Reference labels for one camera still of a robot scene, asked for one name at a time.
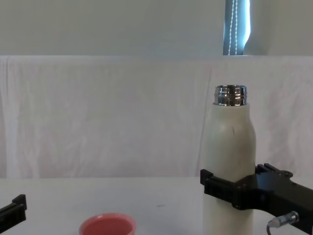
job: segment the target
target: cup rim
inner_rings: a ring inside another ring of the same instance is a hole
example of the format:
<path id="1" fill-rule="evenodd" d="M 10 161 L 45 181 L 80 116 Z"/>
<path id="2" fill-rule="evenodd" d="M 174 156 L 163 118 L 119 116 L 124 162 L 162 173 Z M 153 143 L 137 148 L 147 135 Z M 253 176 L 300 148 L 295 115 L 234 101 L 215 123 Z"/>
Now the cup rim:
<path id="1" fill-rule="evenodd" d="M 131 235 L 134 234 L 136 230 L 136 222 L 133 218 L 131 218 L 129 215 L 123 214 L 123 213 L 104 213 L 104 214 L 98 214 L 95 215 L 87 220 L 85 220 L 81 226 L 79 227 L 79 234 L 83 235 L 83 231 L 91 224 L 101 221 L 101 220 L 106 220 L 106 219 L 121 219 L 126 221 L 127 223 L 130 224 L 132 227 L 132 230 L 127 234 Z"/>

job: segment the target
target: white tablecloth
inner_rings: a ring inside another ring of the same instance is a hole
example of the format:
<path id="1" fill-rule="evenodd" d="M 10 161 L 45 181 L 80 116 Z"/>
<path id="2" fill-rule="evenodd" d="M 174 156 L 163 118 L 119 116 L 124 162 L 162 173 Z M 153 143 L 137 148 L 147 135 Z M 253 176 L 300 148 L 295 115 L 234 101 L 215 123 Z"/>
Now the white tablecloth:
<path id="1" fill-rule="evenodd" d="M 201 235 L 202 186 L 199 178 L 104 178 L 0 180 L 0 206 L 26 194 L 27 220 L 5 235 L 78 235 L 87 218 L 122 212 L 137 222 L 136 235 Z M 294 180 L 313 188 L 310 178 Z M 254 234 L 266 234 L 272 215 L 255 212 Z M 292 226 L 273 235 L 304 235 Z"/>

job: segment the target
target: black clamp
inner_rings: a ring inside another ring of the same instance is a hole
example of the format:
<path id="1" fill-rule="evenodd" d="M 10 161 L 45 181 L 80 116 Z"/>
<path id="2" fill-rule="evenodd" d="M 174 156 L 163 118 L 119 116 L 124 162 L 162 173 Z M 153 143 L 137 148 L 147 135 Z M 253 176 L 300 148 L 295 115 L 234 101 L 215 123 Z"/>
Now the black clamp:
<path id="1" fill-rule="evenodd" d="M 0 209 L 0 234 L 26 220 L 26 196 L 24 194 L 12 200 L 12 203 Z"/>
<path id="2" fill-rule="evenodd" d="M 255 174 L 233 183 L 201 170 L 204 193 L 232 204 L 238 210 L 257 209 L 274 216 L 291 211 L 299 214 L 292 225 L 307 234 L 313 227 L 313 190 L 290 180 L 293 174 L 270 164 L 259 164 Z"/>

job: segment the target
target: white wall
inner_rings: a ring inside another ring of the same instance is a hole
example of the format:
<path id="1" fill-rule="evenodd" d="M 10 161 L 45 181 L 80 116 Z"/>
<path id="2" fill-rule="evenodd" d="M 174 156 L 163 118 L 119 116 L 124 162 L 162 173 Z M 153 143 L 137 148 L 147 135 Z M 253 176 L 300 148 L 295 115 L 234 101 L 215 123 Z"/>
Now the white wall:
<path id="1" fill-rule="evenodd" d="M 251 0 L 245 54 L 313 55 L 312 0 Z"/>
<path id="2" fill-rule="evenodd" d="M 0 0 L 0 54 L 222 55 L 224 0 Z"/>

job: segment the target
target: stainless steel bottle neck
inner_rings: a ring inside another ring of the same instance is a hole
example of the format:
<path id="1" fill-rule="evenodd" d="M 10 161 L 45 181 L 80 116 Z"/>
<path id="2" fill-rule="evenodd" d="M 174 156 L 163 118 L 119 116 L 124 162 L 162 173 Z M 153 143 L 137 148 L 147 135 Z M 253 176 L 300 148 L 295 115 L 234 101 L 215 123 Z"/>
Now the stainless steel bottle neck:
<path id="1" fill-rule="evenodd" d="M 246 86 L 222 85 L 215 88 L 215 105 L 243 106 L 246 105 Z"/>

